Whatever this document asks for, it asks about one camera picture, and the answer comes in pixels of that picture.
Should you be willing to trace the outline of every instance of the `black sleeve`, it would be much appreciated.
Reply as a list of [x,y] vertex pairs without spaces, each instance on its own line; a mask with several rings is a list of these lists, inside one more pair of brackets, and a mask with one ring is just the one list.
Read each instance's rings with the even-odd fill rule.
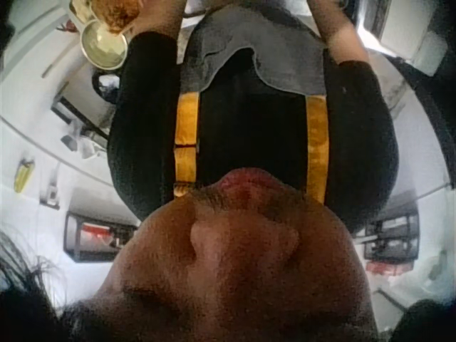
[[326,57],[330,165],[326,204],[354,233],[388,201],[398,173],[393,120],[364,62]]
[[172,199],[172,148],[180,74],[176,41],[143,33],[130,43],[108,144],[113,184],[144,220]]

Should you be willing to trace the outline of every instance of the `lips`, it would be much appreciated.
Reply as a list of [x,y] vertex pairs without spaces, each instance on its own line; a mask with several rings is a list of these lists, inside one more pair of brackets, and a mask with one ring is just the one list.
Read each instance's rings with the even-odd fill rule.
[[231,171],[214,185],[218,190],[229,191],[235,187],[262,187],[265,190],[284,191],[286,185],[268,172],[255,168]]

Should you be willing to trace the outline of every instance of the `nose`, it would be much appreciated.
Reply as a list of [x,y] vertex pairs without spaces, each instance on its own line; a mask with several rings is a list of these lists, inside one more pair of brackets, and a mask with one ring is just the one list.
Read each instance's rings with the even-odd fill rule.
[[275,278],[299,244],[295,229],[246,210],[197,221],[190,239],[200,285],[228,289]]

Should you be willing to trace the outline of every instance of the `black sweater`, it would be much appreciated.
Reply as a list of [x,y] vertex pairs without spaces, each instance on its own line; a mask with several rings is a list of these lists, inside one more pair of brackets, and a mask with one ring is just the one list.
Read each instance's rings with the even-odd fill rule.
[[[143,33],[130,44],[110,132],[109,164],[121,198],[139,219],[172,200],[180,67],[176,41]],[[337,66],[325,53],[330,161],[325,204],[351,232],[372,219],[395,183],[393,122],[367,63]],[[198,182],[260,167],[305,189],[306,99],[265,85],[252,52],[234,55],[201,94]]]

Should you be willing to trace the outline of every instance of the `gray fabric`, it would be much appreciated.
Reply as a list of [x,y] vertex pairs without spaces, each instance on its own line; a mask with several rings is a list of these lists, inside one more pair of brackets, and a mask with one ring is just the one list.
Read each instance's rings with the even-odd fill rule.
[[253,50],[258,76],[275,89],[325,95],[324,44],[288,11],[263,4],[228,5],[194,30],[181,71],[181,93],[206,90],[239,50]]

